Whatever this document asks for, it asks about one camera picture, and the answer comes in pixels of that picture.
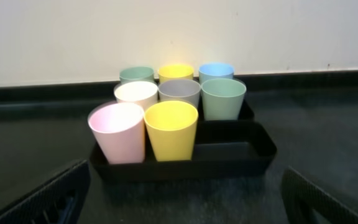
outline black tray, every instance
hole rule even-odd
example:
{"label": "black tray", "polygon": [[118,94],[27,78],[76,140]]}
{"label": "black tray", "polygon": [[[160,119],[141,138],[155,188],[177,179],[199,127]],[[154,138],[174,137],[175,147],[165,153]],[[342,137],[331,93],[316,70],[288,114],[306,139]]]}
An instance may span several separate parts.
{"label": "black tray", "polygon": [[253,121],[209,121],[197,127],[191,161],[157,162],[146,136],[140,164],[109,165],[96,144],[90,163],[108,183],[263,175],[276,154],[265,129]]}
{"label": "black tray", "polygon": [[[239,118],[238,120],[253,120],[254,119],[254,112],[252,111],[251,107],[248,105],[246,100],[242,102]],[[203,109],[203,100],[200,98],[200,102],[198,103],[198,121],[205,121],[204,120],[204,109]]]}

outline plastic cup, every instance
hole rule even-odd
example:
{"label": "plastic cup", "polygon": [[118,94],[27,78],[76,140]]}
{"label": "plastic cup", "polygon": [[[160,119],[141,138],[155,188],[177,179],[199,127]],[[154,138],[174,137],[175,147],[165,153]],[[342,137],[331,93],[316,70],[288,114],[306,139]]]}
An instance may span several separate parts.
{"label": "plastic cup", "polygon": [[147,110],[157,103],[158,86],[147,81],[129,82],[115,88],[114,95],[119,103],[135,103]]}
{"label": "plastic cup", "polygon": [[158,70],[160,83],[173,79],[193,79],[194,68],[189,65],[166,65]]}
{"label": "plastic cup", "polygon": [[198,76],[201,84],[203,84],[206,80],[214,78],[233,79],[234,68],[226,63],[207,63],[200,66],[198,69]]}
{"label": "plastic cup", "polygon": [[238,119],[247,87],[237,80],[216,78],[201,85],[207,121]]}
{"label": "plastic cup", "polygon": [[154,70],[149,67],[132,67],[122,70],[119,73],[121,83],[134,81],[154,82]]}
{"label": "plastic cup", "polygon": [[91,128],[110,164],[143,162],[144,111],[134,103],[105,103],[88,116]]}
{"label": "plastic cup", "polygon": [[182,101],[164,101],[144,114],[157,161],[190,160],[193,154],[197,109]]}
{"label": "plastic cup", "polygon": [[161,101],[178,100],[196,108],[200,100],[201,85],[194,80],[168,80],[158,86]]}

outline white wall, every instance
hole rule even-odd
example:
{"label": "white wall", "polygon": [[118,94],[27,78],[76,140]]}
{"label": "white wall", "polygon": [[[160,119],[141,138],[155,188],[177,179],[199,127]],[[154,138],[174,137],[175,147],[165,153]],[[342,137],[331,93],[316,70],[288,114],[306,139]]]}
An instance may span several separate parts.
{"label": "white wall", "polygon": [[358,1],[0,0],[0,86],[210,61],[241,74],[358,68]]}

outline black table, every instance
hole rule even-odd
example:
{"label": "black table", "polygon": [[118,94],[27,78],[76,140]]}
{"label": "black table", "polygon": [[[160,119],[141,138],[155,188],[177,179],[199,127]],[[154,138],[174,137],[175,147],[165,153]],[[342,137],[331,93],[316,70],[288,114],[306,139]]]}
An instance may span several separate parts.
{"label": "black table", "polygon": [[[265,176],[105,185],[91,169],[79,223],[287,223],[279,186],[288,165],[358,199],[358,87],[246,98],[278,149]],[[0,206],[12,188],[89,156],[86,118],[104,101],[0,106]]]}

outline light green cup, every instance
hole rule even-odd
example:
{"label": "light green cup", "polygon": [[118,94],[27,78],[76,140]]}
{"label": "light green cup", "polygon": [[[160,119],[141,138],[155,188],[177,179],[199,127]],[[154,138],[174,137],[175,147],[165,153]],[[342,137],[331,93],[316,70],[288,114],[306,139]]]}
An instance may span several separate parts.
{"label": "light green cup", "polygon": [[237,80],[216,78],[202,85],[206,121],[238,119],[247,87]]}
{"label": "light green cup", "polygon": [[149,67],[132,67],[122,70],[119,73],[122,84],[134,81],[154,82],[154,70]]}

